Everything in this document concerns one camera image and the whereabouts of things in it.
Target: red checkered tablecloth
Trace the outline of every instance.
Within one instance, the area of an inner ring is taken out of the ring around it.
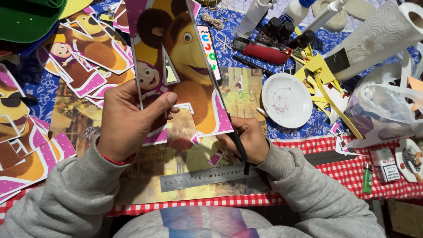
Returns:
[[[318,153],[335,150],[335,138],[333,136],[319,136],[300,140],[272,140],[279,147],[301,148],[304,154]],[[348,190],[361,199],[404,199],[423,197],[423,185],[409,183],[401,175],[401,179],[395,182],[381,184],[375,173],[373,173],[372,193],[365,194],[362,191],[363,165],[371,163],[370,150],[379,148],[394,149],[398,147],[398,141],[392,141],[364,149],[357,149],[356,152],[362,155],[353,160],[334,162],[318,165],[316,168],[322,173],[334,178]],[[25,190],[14,198],[0,205],[0,224],[3,223],[5,213],[13,204],[25,195]],[[207,199],[186,200],[177,202],[158,202],[150,204],[115,206],[107,216],[139,215],[153,210],[175,207],[175,206],[263,206],[284,203],[279,193],[269,192],[267,194],[249,194],[240,196],[224,196]]]

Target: white plastic tube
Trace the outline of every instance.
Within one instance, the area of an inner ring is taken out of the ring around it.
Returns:
[[[260,20],[266,14],[266,11],[272,6],[269,0],[253,0],[247,13],[239,24],[236,34],[239,37],[247,39]]]
[[[336,0],[335,2],[329,3],[327,7],[306,28],[304,28],[302,32],[305,32],[306,30],[316,32],[327,21],[338,14],[347,2],[348,0]]]

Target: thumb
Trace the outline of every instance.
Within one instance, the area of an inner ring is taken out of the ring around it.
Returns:
[[[172,107],[177,99],[178,96],[175,93],[169,92],[162,94],[156,101],[142,110],[142,113],[146,115],[150,123],[153,123],[160,115]]]
[[[216,139],[222,144],[222,147],[224,149],[232,150],[233,152],[235,152],[239,156],[239,153],[236,150],[235,143],[233,142],[233,140],[228,135],[226,135],[226,134],[217,135]]]

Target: left hand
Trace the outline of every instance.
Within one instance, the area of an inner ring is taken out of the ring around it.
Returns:
[[[100,154],[116,162],[134,154],[159,116],[165,111],[179,112],[179,108],[171,108],[176,99],[175,93],[168,92],[140,110],[135,80],[108,89],[104,93],[101,135],[97,144]]]

